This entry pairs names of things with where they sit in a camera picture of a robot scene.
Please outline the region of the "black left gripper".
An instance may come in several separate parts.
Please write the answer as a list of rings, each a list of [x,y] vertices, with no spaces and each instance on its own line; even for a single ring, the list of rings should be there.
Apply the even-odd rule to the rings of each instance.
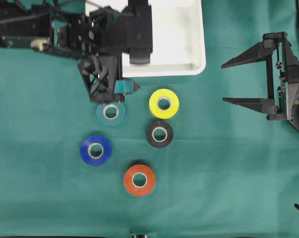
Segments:
[[[121,12],[111,7],[101,7],[86,16],[70,13],[58,7],[51,9],[50,20],[65,25],[51,27],[50,54],[75,60],[91,102],[107,104],[124,102],[125,96],[141,87],[131,78],[123,77],[122,54],[111,53],[100,46],[98,36],[117,19]]]

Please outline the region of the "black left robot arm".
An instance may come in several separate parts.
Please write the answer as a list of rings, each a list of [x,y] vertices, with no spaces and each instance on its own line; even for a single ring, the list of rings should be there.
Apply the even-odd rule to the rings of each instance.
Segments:
[[[0,0],[0,48],[32,49],[77,60],[91,102],[124,102],[140,86],[123,77],[122,54],[101,49],[97,41],[113,9],[102,7],[86,16],[63,11],[61,6],[56,0],[43,1],[27,9],[18,0]]]

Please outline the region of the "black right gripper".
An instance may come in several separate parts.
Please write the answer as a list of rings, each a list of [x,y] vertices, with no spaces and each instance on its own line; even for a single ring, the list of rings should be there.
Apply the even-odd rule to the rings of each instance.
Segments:
[[[268,120],[286,120],[299,132],[299,60],[294,55],[286,32],[267,33],[263,41],[255,44],[240,55],[224,63],[221,68],[265,61],[268,56],[282,47],[282,61],[276,63],[280,70],[278,88],[279,107],[274,99],[222,98],[224,102],[267,114]]]

